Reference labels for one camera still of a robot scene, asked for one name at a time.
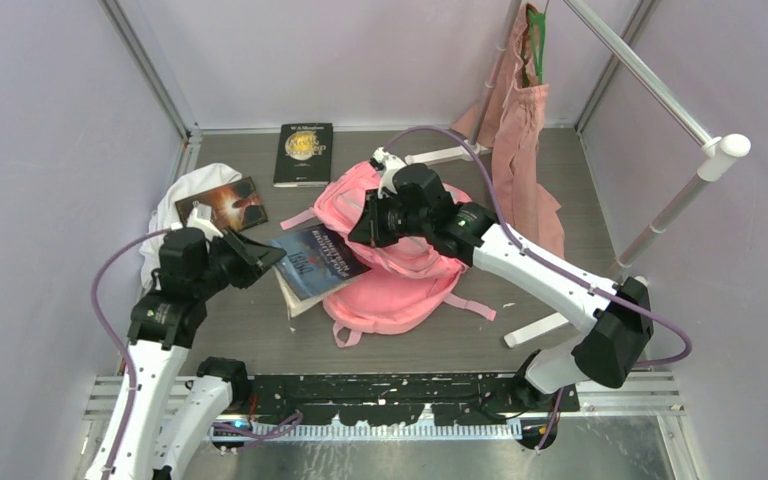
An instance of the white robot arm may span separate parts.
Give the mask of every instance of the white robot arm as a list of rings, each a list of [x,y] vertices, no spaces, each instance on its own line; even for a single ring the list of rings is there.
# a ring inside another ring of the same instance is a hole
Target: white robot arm
[[[437,174],[425,165],[407,165],[382,149],[370,163],[379,171],[381,184],[367,191],[350,240],[386,247],[404,236],[424,237],[441,255],[508,280],[569,320],[580,335],[535,352],[521,368],[531,400],[588,379],[611,388],[622,386],[652,336],[652,323],[594,292],[609,292],[641,305],[648,303],[645,285],[634,279],[616,285],[581,270],[510,226],[506,231],[486,208],[454,203]]]
[[[190,219],[188,225],[164,238],[155,272],[162,289],[152,288],[131,311],[128,352],[136,372],[125,373],[87,480],[182,478],[216,417],[248,399],[245,364],[210,357],[199,366],[184,406],[160,429],[175,377],[207,316],[207,300],[228,285],[248,288],[285,255],[232,230],[222,234],[209,221]],[[136,391],[129,387],[132,375]],[[131,421],[117,441],[124,418]]]

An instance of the green hanger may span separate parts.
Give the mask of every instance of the green hanger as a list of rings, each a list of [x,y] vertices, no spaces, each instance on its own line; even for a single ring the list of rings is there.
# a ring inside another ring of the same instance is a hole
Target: green hanger
[[[531,29],[531,55],[534,59],[534,71],[537,73],[537,84],[543,85],[543,51],[546,46],[546,13],[528,12],[528,20],[532,26]],[[537,35],[540,35],[540,47],[538,51]],[[525,67],[522,72],[525,78]]]

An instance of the white towel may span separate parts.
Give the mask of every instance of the white towel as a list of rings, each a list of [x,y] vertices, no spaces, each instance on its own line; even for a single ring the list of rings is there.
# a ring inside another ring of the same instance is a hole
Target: white towel
[[[169,187],[166,195],[157,204],[157,210],[151,213],[148,231],[155,232],[172,228],[173,223],[182,221],[178,218],[178,211],[175,209],[175,202],[178,200],[231,183],[240,178],[242,178],[240,172],[222,163],[213,163],[182,176]],[[140,254],[145,257],[143,268],[140,271],[140,280],[145,288],[151,285],[152,270],[160,267],[157,250],[162,244],[163,237],[159,236],[150,238],[140,245]]]

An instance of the book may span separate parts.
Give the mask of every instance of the book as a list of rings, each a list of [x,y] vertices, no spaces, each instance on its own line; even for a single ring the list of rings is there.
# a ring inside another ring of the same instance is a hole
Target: book
[[[251,177],[222,185],[175,202],[178,218],[186,222],[193,210],[210,218],[220,231],[240,232],[266,222],[266,210]]]
[[[369,271],[355,258],[343,237],[325,225],[288,233],[270,243],[287,252],[275,265],[275,271],[290,317],[310,309]]]
[[[295,123],[281,126],[276,187],[318,187],[331,181],[334,127],[330,123]]]

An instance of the white wall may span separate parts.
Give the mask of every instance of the white wall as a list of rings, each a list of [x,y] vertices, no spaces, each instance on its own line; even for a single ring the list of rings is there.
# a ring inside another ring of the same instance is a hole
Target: white wall
[[[71,478],[115,350],[89,302],[146,228],[180,140],[96,1],[0,2],[0,480]],[[139,256],[103,307],[124,332]]]
[[[128,0],[202,128],[447,124],[480,94],[508,0]],[[535,2],[543,5],[545,1]],[[622,31],[637,0],[590,0]],[[547,122],[578,119],[608,52],[549,10]]]
[[[635,271],[651,279],[654,308],[696,343],[673,368],[707,478],[768,478],[768,2],[661,2],[636,50],[711,132],[753,142]],[[627,73],[585,144],[618,250],[703,158]],[[658,329],[655,352],[674,352],[672,340]]]

